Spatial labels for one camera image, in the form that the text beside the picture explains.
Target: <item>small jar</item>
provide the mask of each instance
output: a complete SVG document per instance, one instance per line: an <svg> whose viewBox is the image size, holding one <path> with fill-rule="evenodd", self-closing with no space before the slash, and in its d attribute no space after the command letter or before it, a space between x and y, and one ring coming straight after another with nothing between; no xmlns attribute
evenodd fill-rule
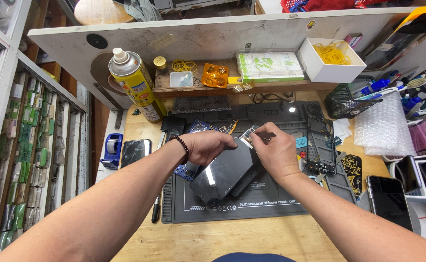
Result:
<svg viewBox="0 0 426 262"><path fill-rule="evenodd" d="M158 71L158 74L167 75L168 74L168 65L166 64L166 58L164 57L155 57L153 60L155 68Z"/></svg>

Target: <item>blue tape dispenser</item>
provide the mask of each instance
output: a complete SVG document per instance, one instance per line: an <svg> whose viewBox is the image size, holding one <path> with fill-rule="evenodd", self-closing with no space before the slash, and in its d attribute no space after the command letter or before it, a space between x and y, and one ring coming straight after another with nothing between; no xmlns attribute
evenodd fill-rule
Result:
<svg viewBox="0 0 426 262"><path fill-rule="evenodd" d="M112 133L106 138L104 147L104 158L100 159L101 164L107 169L117 170L121 150L123 147L123 134Z"/></svg>

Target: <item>left hand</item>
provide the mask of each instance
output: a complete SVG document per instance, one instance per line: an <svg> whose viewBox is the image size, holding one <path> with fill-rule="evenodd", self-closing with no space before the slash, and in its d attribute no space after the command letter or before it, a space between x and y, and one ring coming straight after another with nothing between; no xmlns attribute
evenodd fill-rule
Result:
<svg viewBox="0 0 426 262"><path fill-rule="evenodd" d="M208 165L223 150L237 147L231 135L214 130L184 134L179 137L189 149L189 161L199 165Z"/></svg>

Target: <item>mesh pen holder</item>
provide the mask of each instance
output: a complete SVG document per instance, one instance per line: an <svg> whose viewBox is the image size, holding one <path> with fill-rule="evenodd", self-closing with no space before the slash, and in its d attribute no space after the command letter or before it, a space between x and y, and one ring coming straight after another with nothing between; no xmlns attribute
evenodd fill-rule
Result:
<svg viewBox="0 0 426 262"><path fill-rule="evenodd" d="M368 82L370 78L356 78L354 82ZM325 106L329 118L354 118L380 100L355 100L346 83L340 83L325 98Z"/></svg>

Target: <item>rubber band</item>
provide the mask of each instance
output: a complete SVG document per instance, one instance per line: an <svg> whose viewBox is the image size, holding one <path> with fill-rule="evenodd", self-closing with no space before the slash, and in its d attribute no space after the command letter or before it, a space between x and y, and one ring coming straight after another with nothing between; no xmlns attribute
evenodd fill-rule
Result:
<svg viewBox="0 0 426 262"><path fill-rule="evenodd" d="M313 45L313 48L325 64L350 65L351 63L350 58L342 53L343 51L346 51L347 48L349 48L349 43L346 41L330 43L327 46L318 43Z"/></svg>
<svg viewBox="0 0 426 262"><path fill-rule="evenodd" d="M191 60L175 59L174 61L172 61L172 69L175 72L191 71L192 73L195 73L198 67L197 64Z"/></svg>

